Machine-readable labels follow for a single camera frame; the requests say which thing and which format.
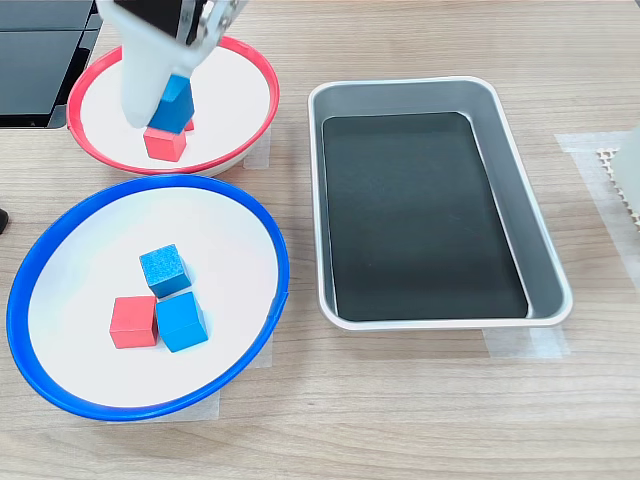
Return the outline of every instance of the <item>blue cube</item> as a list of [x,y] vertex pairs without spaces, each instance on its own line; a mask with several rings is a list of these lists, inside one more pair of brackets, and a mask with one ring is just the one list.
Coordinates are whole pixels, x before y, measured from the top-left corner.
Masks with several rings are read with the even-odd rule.
[[172,352],[184,350],[209,338],[202,310],[192,292],[158,303],[156,317],[160,337]]
[[184,263],[175,245],[168,245],[140,257],[147,285],[162,298],[191,286]]
[[149,126],[179,135],[193,117],[194,111],[190,80],[171,75]]

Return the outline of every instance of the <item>red bowl rim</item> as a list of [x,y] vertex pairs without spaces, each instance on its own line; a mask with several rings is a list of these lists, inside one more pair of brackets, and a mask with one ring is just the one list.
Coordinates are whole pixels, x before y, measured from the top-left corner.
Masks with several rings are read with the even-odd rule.
[[238,155],[241,155],[249,147],[251,147],[271,125],[271,122],[273,121],[274,117],[276,116],[276,112],[278,111],[278,104],[280,103],[280,85],[278,84],[278,77],[276,75],[276,72],[269,61],[253,47],[231,37],[223,37],[220,41],[220,47],[226,48],[227,50],[231,50],[232,52],[242,55],[251,63],[253,63],[258,68],[258,70],[260,70],[262,75],[264,75],[269,86],[269,112],[267,113],[265,121],[263,122],[260,129],[249,140],[247,140],[244,144],[242,144],[235,150],[205,163],[171,169],[140,168],[131,165],[124,165],[98,151],[98,149],[96,149],[96,147],[94,147],[93,144],[89,141],[84,132],[82,120],[80,119],[80,108],[82,106],[84,96],[89,89],[89,86],[98,77],[98,75],[100,75],[113,64],[122,60],[122,47],[114,48],[109,53],[91,64],[82,73],[80,78],[78,78],[76,84],[71,89],[71,93],[69,94],[69,101],[67,103],[67,126],[71,131],[71,135],[73,135],[73,138],[75,138],[76,142],[78,142],[78,144],[96,160],[99,160],[111,167],[141,175],[196,173],[218,167],[223,163],[236,158]]

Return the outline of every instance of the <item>black tray bottom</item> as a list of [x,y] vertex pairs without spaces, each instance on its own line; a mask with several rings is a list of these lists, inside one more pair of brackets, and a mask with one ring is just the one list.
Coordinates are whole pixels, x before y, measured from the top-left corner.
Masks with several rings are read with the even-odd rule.
[[527,300],[464,116],[331,118],[323,142],[340,317],[526,316]]

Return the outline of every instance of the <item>red cube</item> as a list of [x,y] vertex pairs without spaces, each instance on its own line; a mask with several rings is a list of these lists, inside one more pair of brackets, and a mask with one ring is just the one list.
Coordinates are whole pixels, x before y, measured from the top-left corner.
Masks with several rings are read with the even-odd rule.
[[178,135],[148,127],[144,132],[144,144],[147,154],[156,160],[177,162],[187,147],[184,131]]
[[116,348],[152,347],[158,342],[156,297],[116,298],[109,333]]

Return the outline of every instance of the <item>wooden block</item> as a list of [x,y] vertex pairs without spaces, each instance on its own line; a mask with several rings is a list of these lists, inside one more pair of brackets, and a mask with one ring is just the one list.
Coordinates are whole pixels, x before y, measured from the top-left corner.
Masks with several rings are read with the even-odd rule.
[[171,75],[149,126],[178,135],[184,131],[194,111],[191,81],[180,75]]
[[177,162],[187,147],[187,137],[184,132],[174,135],[162,130],[147,128],[144,132],[144,144],[147,147],[149,157],[167,162]]
[[172,352],[206,341],[202,310],[192,292],[160,302],[157,307],[160,337]]
[[175,245],[168,245],[140,257],[147,285],[162,298],[191,286],[187,271]]
[[156,297],[116,298],[109,333],[116,348],[152,347],[158,340]]

